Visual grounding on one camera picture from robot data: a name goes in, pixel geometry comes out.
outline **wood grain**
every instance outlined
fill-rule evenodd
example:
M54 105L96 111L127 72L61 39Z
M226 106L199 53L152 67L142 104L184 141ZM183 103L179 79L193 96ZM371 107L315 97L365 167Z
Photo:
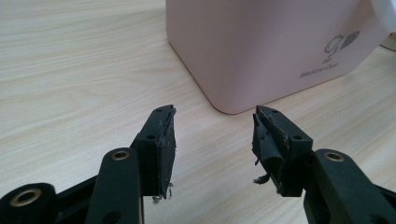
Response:
M301 198L281 198L251 153L253 109L225 115L207 101L167 42L165 5L145 1L0 2L0 195L28 183L62 191L127 147L155 107L173 104L173 197L147 223L306 223ZM268 106L351 156L396 190L396 53Z

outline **printed logo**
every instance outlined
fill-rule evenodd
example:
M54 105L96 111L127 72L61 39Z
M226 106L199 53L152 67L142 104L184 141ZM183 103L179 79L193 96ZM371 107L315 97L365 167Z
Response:
M300 74L300 77L307 77L310 75L314 75L316 73L322 72L322 71L327 71L329 69L332 69L336 67L339 63L331 63L332 61L332 56L334 56L339 50L346 48L352 42L358 38L359 36L359 31L356 31L347 37L344 37L343 35L338 35L334 37L332 40L329 41L329 43L326 45L324 48L324 52L327 53L326 59L323 60L320 68L313 69L311 71L303 72Z

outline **pink box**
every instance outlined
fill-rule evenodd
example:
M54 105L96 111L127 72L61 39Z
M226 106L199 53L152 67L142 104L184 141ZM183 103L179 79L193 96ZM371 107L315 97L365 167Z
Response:
M368 0L166 0L166 32L229 114L340 77L389 35Z

